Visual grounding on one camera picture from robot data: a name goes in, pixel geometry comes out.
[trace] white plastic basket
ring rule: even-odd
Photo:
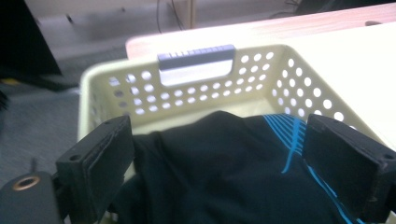
[[[103,63],[81,80],[78,138],[130,115],[134,133],[193,122],[216,110],[246,117],[310,113],[336,118],[379,139],[307,62],[285,45],[237,49],[226,76],[164,86],[156,59]]]

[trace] blue stripe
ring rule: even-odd
[[[344,221],[347,224],[353,224],[353,222],[349,219],[349,217],[347,216],[347,214],[344,212],[343,210],[343,205],[341,205],[338,200],[337,200],[337,196],[334,192],[334,190],[332,188],[330,188],[330,186],[324,182],[323,180],[320,179],[320,177],[317,176],[317,174],[315,173],[314,169],[312,169],[312,167],[310,167],[309,165],[306,165],[308,167],[309,172],[311,173],[311,175],[314,177],[314,179],[317,181],[317,183],[324,189],[324,191],[329,195],[329,197],[332,199],[332,202],[334,203],[334,205],[337,207],[338,209],[338,213],[341,215],[341,217],[344,219]]]
[[[283,136],[282,132],[274,124],[272,118],[266,118],[266,119],[267,119],[267,122],[270,125],[271,129],[275,132],[275,134],[280,139],[280,141],[283,143],[283,145],[285,145],[286,147],[289,147],[289,142],[287,142],[288,138]]]
[[[285,174],[290,168],[292,155],[294,153],[303,155],[304,131],[302,130],[305,130],[305,123],[285,114],[265,115],[264,118],[283,145],[289,150],[285,167],[282,170],[282,174]]]
[[[300,127],[300,121],[298,119],[295,119],[294,122],[293,122],[293,137],[292,137],[292,142],[291,142],[291,148],[290,148],[288,160],[286,161],[286,165],[285,165],[285,168],[282,171],[282,174],[285,174],[290,168],[291,158],[292,158],[293,153],[294,153],[294,151],[296,149],[296,146],[297,146],[297,137],[298,137],[298,135],[296,133],[298,132],[299,127]]]

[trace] laundry basket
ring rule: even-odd
[[[301,119],[316,113],[341,120],[379,141],[293,48],[227,45],[191,52],[199,51],[204,57],[180,67],[181,59],[173,61],[174,79],[170,75],[165,80],[167,65],[161,64],[162,56],[103,63],[87,70],[81,80],[78,138],[122,115],[131,117],[134,133],[148,133],[224,110],[240,117],[287,113]],[[215,54],[219,51],[228,54]],[[193,77],[181,77],[183,69],[190,69],[185,72]],[[218,70],[218,76],[207,77],[206,73]]]

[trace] basket handle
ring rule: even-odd
[[[225,77],[232,71],[234,55],[233,45],[158,54],[161,83],[170,87]]]

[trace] cable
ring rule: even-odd
[[[174,10],[174,14],[175,14],[175,17],[176,17],[176,20],[177,20],[178,28],[179,28],[181,31],[184,30],[183,22],[181,22],[179,16],[177,15],[174,0],[172,0],[172,9]]]
[[[181,22],[180,17],[177,15],[174,0],[172,0],[172,9],[173,9],[176,21],[177,21],[178,28],[181,31],[184,30],[183,22]],[[160,32],[160,34],[162,34],[163,31],[161,30],[161,25],[160,25],[160,0],[157,0],[157,16],[156,17],[157,17],[157,28],[158,28],[158,31]]]
[[[157,0],[157,28],[160,34],[162,34],[163,32],[160,27],[160,0]]]

